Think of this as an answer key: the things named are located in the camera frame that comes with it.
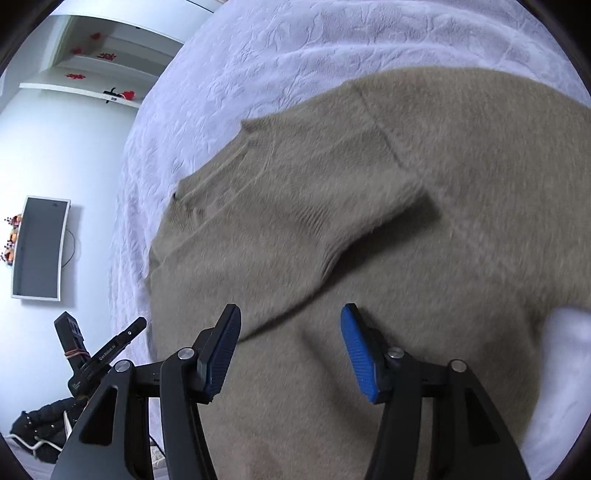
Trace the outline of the beige knit sweater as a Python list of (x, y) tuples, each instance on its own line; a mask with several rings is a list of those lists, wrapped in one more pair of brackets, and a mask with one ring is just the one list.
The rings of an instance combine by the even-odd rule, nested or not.
[(379, 409), (339, 332), (355, 303), (417, 359), (465, 360), (522, 440), (550, 311), (590, 303), (590, 110), (481, 69), (343, 83), (181, 180), (149, 251), (156, 354), (242, 311), (202, 421), (222, 479), (360, 479)]

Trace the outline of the wall-mounted monitor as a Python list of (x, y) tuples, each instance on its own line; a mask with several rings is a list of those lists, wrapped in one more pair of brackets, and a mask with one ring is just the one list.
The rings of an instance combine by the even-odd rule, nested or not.
[(61, 300), (62, 255), (71, 201), (28, 197), (12, 263), (12, 297)]

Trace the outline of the black jacket on chair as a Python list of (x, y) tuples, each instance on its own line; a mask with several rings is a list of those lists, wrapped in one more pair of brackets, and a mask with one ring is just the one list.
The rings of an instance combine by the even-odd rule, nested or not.
[(86, 405), (85, 399), (66, 398), (22, 411), (6, 438), (41, 462), (55, 464), (66, 443), (66, 428), (75, 426)]

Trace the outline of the white wall shelf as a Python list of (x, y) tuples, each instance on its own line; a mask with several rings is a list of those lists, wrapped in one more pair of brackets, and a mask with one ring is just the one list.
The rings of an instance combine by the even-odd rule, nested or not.
[(88, 16), (52, 18), (48, 58), (21, 89), (80, 95), (137, 109), (181, 44), (129, 24)]

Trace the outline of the white textured bedspread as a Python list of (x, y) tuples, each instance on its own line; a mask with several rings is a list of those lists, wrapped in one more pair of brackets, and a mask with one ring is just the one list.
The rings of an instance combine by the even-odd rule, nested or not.
[[(149, 251), (181, 180), (245, 121), (279, 114), (343, 83), (397, 69), (492, 70), (587, 106), (575, 68), (515, 1), (231, 1), (184, 44), (131, 128), (117, 196), (110, 302), (114, 319), (149, 318)], [(535, 479), (560, 476), (590, 414), (586, 307), (552, 309), (540, 333), (539, 398), (522, 440)]]

